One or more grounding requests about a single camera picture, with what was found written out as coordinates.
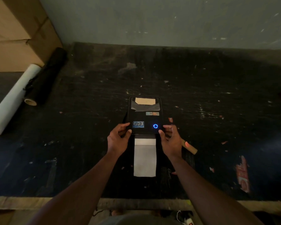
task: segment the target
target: white plastic wrap roll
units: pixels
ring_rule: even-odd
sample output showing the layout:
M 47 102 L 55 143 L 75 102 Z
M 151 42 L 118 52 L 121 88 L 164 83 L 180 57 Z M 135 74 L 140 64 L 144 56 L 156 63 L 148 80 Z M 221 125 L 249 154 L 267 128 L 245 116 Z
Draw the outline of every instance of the white plastic wrap roll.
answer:
M 40 70 L 41 67 L 31 64 L 0 103 L 0 135 L 21 105 L 25 95 L 23 89 Z

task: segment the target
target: black plastic wrap roll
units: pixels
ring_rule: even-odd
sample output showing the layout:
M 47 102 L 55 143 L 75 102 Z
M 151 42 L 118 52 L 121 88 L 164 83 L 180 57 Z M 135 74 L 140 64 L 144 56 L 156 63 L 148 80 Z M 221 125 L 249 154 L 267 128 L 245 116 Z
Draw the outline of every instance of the black plastic wrap roll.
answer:
M 31 106 L 44 103 L 51 92 L 54 80 L 67 59 L 67 52 L 56 48 L 38 75 L 26 86 L 24 102 Z

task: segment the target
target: person's left hand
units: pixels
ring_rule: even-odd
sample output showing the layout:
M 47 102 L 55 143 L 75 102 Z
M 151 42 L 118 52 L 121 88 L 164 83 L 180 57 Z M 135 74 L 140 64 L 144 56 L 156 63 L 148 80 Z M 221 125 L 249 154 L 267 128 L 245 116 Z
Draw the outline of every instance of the person's left hand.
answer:
M 132 130 L 127 130 L 126 127 L 130 123 L 118 124 L 107 137 L 108 141 L 108 152 L 114 152 L 116 155 L 120 156 L 127 149 L 128 139 L 131 136 Z

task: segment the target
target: hand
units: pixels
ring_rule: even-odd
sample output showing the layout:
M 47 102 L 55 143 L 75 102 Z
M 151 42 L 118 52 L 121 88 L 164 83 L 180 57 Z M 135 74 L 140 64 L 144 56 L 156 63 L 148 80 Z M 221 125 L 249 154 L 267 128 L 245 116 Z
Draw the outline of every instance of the hand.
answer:
M 165 128 L 165 133 L 162 130 L 158 130 L 163 152 L 170 160 L 182 158 L 182 143 L 176 125 L 164 125 L 163 127 Z
M 132 130 L 126 130 L 126 127 L 130 125 L 130 123 L 118 124 L 107 137 L 108 141 L 108 151 L 114 152 L 117 156 L 123 154 L 123 152 L 127 149 L 128 139 L 131 136 Z

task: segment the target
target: forearm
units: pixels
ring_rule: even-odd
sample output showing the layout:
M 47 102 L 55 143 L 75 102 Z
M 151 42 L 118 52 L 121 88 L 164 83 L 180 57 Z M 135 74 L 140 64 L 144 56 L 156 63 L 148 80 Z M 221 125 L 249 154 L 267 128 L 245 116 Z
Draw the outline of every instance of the forearm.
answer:
M 262 225 L 250 211 L 207 182 L 182 158 L 170 160 L 183 188 L 205 225 Z
M 29 224 L 88 224 L 118 155 L 108 152 L 90 171 L 62 191 Z

